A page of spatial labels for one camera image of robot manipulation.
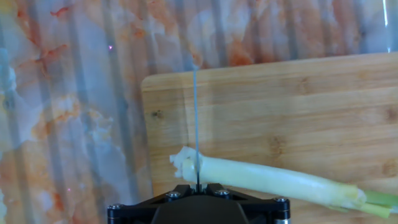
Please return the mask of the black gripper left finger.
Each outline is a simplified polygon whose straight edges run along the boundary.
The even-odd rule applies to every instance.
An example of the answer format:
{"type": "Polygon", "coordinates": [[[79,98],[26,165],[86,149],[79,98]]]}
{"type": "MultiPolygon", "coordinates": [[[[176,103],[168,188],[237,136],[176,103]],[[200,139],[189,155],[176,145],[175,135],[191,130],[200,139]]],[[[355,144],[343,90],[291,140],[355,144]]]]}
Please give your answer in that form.
{"type": "Polygon", "coordinates": [[[114,203],[107,207],[108,224],[134,223],[137,220],[153,219],[161,205],[193,194],[194,190],[190,185],[177,185],[173,190],[137,205],[114,203]]]}

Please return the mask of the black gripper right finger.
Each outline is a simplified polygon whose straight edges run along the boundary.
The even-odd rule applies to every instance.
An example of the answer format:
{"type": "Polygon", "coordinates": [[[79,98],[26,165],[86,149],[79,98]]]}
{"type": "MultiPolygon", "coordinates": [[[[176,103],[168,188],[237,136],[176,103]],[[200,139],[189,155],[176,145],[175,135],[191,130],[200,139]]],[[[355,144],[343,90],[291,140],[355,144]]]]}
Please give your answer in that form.
{"type": "Polygon", "coordinates": [[[205,203],[205,210],[219,216],[219,223],[291,223],[290,200],[287,198],[256,198],[221,184],[203,184],[201,192],[211,200],[205,203]]]}

